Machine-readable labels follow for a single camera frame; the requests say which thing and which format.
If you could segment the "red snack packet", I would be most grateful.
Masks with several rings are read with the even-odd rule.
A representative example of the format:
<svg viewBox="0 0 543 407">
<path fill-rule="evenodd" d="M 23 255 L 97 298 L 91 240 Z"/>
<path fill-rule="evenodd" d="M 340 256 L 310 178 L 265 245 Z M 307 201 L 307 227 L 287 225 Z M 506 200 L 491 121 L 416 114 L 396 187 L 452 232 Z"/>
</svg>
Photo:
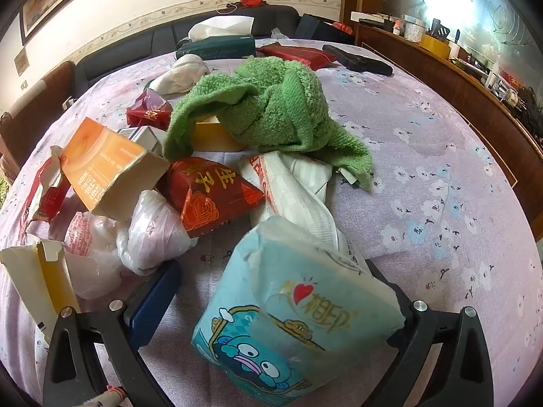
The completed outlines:
<svg viewBox="0 0 543 407">
<path fill-rule="evenodd" d="M 157 184 L 191 238 L 212 232 L 264 202 L 264 193 L 235 170 L 201 157 L 172 163 Z"/>
</svg>

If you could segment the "white plastic bag bundle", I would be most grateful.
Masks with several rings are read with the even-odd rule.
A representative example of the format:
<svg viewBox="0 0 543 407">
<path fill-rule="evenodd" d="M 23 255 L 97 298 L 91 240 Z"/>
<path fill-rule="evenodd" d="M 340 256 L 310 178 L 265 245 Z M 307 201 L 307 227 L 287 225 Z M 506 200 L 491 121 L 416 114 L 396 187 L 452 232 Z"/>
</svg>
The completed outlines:
<svg viewBox="0 0 543 407">
<path fill-rule="evenodd" d="M 145 190 L 128 222 L 77 212 L 63 246 L 75 295 L 90 301 L 118 288 L 125 272 L 148 276 L 197 242 L 183 227 L 181 214 L 158 192 Z"/>
</svg>

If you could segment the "red torn carton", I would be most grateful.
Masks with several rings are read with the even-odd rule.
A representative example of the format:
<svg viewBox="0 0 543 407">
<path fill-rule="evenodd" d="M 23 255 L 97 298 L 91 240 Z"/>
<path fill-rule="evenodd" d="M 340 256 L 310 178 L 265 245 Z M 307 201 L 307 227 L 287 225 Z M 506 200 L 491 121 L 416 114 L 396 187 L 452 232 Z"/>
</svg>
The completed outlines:
<svg viewBox="0 0 543 407">
<path fill-rule="evenodd" d="M 23 205 L 18 241 L 24 242 L 27 228 L 34 221 L 50 222 L 59 213 L 71 187 L 61 168 L 62 148 L 53 145 L 50 155 L 36 172 L 30 193 Z"/>
</svg>

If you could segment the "orange carton box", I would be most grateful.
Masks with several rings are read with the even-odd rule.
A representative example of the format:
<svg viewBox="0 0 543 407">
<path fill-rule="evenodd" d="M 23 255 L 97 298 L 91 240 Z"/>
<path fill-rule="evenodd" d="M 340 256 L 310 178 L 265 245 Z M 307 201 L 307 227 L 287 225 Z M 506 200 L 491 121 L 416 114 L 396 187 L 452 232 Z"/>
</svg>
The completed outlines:
<svg viewBox="0 0 543 407">
<path fill-rule="evenodd" d="M 87 209 L 117 221 L 132 218 L 140 194 L 153 189 L 169 167 L 166 159 L 89 118 L 63 149 L 60 162 Z"/>
</svg>

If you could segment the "brown wooden chair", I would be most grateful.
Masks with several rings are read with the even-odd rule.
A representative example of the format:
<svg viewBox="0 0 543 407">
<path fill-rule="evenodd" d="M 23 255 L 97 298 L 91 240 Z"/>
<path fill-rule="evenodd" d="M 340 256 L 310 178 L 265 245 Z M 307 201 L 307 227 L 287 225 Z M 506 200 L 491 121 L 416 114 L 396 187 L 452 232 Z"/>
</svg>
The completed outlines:
<svg viewBox="0 0 543 407">
<path fill-rule="evenodd" d="M 1 157 L 16 174 L 49 126 L 62 116 L 62 104 L 75 87 L 75 64 L 62 62 L 1 115 Z"/>
</svg>

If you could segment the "dark shopping bag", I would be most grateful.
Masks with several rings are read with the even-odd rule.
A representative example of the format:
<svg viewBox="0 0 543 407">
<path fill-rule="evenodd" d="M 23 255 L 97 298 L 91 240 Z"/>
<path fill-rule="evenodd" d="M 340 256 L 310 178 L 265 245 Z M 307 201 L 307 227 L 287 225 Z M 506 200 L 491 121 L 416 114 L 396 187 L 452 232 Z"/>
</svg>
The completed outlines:
<svg viewBox="0 0 543 407">
<path fill-rule="evenodd" d="M 309 14 L 304 14 L 300 18 L 294 38 L 337 42 L 348 45 L 353 45 L 355 43 L 353 34 L 349 34 L 345 31 L 341 31 L 337 27 L 334 27 L 331 24 L 330 19 L 316 17 Z"/>
</svg>

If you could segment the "black toy pistol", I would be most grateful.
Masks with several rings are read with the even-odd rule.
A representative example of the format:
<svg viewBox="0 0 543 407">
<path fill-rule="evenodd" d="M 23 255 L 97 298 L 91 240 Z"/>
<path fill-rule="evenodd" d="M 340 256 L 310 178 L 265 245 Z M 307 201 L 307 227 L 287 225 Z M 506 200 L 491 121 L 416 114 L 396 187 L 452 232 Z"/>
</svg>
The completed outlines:
<svg viewBox="0 0 543 407">
<path fill-rule="evenodd" d="M 369 72 L 375 75 L 393 75 L 393 68 L 385 62 L 347 53 L 342 49 L 327 44 L 322 47 L 322 50 L 333 55 L 348 70 L 358 73 Z"/>
</svg>

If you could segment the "green tissue box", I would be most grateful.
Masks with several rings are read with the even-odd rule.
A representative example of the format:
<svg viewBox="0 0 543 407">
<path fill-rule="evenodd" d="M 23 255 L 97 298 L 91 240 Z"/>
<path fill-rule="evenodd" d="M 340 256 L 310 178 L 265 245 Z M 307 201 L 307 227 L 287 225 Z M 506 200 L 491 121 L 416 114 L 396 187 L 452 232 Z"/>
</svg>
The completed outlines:
<svg viewBox="0 0 543 407">
<path fill-rule="evenodd" d="M 254 18 L 215 16 L 195 24 L 177 47 L 176 58 L 194 54 L 205 61 L 243 59 L 256 55 L 252 36 Z"/>
</svg>

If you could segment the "yellow small box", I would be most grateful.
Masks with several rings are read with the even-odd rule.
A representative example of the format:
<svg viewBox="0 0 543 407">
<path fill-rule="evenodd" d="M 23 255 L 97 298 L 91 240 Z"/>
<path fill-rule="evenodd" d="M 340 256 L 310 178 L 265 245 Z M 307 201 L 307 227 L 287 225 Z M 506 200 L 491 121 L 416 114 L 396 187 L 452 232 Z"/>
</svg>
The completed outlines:
<svg viewBox="0 0 543 407">
<path fill-rule="evenodd" d="M 236 141 L 216 116 L 198 119 L 191 135 L 191 146 L 197 152 L 235 153 L 246 145 Z"/>
</svg>

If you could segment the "blue tissue pack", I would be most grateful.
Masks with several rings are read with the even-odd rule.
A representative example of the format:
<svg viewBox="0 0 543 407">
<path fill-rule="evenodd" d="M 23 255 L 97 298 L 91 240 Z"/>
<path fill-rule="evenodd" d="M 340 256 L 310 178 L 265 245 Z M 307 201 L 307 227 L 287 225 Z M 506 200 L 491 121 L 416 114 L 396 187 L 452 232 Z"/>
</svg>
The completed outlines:
<svg viewBox="0 0 543 407">
<path fill-rule="evenodd" d="M 239 389 L 284 406 L 404 324 L 396 293 L 365 261 L 272 216 L 235 247 L 191 344 Z"/>
</svg>

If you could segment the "white red printed bag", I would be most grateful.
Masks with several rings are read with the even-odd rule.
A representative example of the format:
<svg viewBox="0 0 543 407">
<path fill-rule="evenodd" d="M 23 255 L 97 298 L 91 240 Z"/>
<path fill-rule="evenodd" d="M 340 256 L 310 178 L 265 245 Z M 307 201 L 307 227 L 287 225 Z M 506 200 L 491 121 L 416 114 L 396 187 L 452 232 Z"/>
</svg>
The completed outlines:
<svg viewBox="0 0 543 407">
<path fill-rule="evenodd" d="M 336 248 L 354 262 L 362 253 L 337 227 L 325 204 L 332 168 L 301 154 L 270 152 L 244 157 L 238 167 L 244 179 L 260 189 L 265 201 L 250 213 L 253 226 L 279 215 Z"/>
</svg>

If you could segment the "white yellow medicine box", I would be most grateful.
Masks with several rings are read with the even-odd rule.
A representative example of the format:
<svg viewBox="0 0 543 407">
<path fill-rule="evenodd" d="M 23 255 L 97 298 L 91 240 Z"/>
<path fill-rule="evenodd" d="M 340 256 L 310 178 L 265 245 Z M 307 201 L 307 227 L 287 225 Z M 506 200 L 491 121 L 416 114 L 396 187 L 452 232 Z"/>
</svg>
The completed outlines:
<svg viewBox="0 0 543 407">
<path fill-rule="evenodd" d="M 62 309 L 80 311 L 62 243 L 38 239 L 34 245 L 6 248 L 1 263 L 49 343 Z"/>
</svg>

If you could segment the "red foil wrapper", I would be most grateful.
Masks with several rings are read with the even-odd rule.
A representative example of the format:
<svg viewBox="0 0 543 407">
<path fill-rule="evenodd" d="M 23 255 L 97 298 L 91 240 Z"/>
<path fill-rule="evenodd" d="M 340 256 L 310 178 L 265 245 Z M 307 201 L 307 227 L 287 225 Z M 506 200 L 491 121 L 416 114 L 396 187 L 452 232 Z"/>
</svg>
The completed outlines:
<svg viewBox="0 0 543 407">
<path fill-rule="evenodd" d="M 126 121 L 129 127 L 150 126 L 166 131 L 172 112 L 173 107 L 167 100 L 146 88 L 126 109 Z"/>
</svg>

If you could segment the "green towel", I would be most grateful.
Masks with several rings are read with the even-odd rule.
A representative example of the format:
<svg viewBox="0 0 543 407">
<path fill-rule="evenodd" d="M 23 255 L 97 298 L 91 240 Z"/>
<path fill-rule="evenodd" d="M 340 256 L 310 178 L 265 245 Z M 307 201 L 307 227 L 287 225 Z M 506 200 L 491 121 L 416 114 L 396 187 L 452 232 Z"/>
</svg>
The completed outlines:
<svg viewBox="0 0 543 407">
<path fill-rule="evenodd" d="M 262 153 L 308 153 L 347 171 L 360 188 L 370 188 L 370 151 L 331 118 L 320 80 L 301 62 L 251 58 L 231 75 L 203 76 L 173 109 L 166 159 L 192 155 L 196 122 L 207 115 L 245 146 Z"/>
</svg>

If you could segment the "crumpled white cloth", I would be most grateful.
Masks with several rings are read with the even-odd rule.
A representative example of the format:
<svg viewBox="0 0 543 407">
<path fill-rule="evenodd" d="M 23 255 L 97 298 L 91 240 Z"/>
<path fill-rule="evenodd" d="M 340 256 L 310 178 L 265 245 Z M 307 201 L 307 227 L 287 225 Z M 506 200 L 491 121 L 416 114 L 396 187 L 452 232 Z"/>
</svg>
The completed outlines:
<svg viewBox="0 0 543 407">
<path fill-rule="evenodd" d="M 161 96 L 186 94 L 210 70 L 203 59 L 195 54 L 185 54 L 172 64 L 163 75 L 155 78 L 149 88 Z"/>
</svg>

